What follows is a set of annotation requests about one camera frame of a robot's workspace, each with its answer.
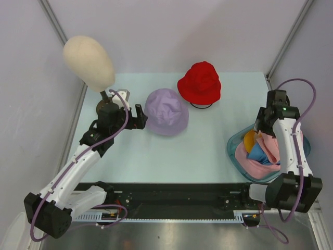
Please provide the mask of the lilac bucket hat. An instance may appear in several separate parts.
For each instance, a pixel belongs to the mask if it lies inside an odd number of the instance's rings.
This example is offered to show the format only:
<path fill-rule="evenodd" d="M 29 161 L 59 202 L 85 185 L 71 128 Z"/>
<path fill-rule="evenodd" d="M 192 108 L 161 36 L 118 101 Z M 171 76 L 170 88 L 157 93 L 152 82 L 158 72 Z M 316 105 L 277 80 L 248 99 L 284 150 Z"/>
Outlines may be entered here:
<path fill-rule="evenodd" d="M 176 136 L 188 127 L 188 107 L 172 89 L 151 92 L 145 102 L 144 114 L 148 117 L 146 129 L 158 135 Z"/>

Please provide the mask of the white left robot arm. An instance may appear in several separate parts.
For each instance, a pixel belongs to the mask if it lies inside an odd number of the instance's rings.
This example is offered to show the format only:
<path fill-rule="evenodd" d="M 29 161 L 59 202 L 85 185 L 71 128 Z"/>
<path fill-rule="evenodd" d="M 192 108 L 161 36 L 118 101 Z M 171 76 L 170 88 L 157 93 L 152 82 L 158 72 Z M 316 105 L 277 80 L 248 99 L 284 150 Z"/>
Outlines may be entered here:
<path fill-rule="evenodd" d="M 51 236 L 63 236 L 72 220 L 93 208 L 126 208 L 116 202 L 113 186 L 102 181 L 94 183 L 77 197 L 71 194 L 90 168 L 96 164 L 114 144 L 114 138 L 124 129 L 144 129 L 147 116 L 140 104 L 135 105 L 137 116 L 130 108 L 115 103 L 104 106 L 98 112 L 89 129 L 80 139 L 79 146 L 54 179 L 38 194 L 29 193 L 24 199 L 25 212 L 30 223 L 30 237 L 40 242 Z"/>

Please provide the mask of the pink bucket hat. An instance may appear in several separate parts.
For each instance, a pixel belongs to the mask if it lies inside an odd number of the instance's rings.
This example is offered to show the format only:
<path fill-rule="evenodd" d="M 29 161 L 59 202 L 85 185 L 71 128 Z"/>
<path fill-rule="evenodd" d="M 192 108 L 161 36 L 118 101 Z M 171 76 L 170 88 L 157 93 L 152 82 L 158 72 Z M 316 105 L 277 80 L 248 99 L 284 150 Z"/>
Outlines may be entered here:
<path fill-rule="evenodd" d="M 257 142 L 267 154 L 270 162 L 277 163 L 280 161 L 277 138 L 274 138 L 273 136 L 267 135 L 265 133 L 260 133 L 260 135 L 261 137 L 257 139 Z"/>

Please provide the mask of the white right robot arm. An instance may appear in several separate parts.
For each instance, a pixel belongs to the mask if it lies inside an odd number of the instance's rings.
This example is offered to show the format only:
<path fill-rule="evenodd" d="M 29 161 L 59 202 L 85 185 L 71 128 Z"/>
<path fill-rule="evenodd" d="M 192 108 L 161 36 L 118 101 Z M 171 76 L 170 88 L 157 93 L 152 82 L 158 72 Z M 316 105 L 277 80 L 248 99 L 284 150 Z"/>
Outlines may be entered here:
<path fill-rule="evenodd" d="M 300 118 L 286 91 L 268 91 L 266 106 L 258 112 L 254 131 L 277 139 L 280 175 L 269 184 L 251 184 L 249 191 L 240 195 L 244 208 L 252 209 L 261 201 L 270 208 L 306 213 L 317 199 L 323 183 L 313 176 L 307 162 Z"/>

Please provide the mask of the red bucket hat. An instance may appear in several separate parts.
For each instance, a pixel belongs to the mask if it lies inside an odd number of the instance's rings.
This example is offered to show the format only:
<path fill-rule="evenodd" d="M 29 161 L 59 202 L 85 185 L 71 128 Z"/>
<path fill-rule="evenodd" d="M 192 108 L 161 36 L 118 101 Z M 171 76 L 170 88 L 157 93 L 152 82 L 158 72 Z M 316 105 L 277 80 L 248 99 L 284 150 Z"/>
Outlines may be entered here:
<path fill-rule="evenodd" d="M 211 105 L 221 98 L 221 82 L 214 66 L 207 62 L 197 62 L 177 83 L 181 97 L 196 105 Z"/>

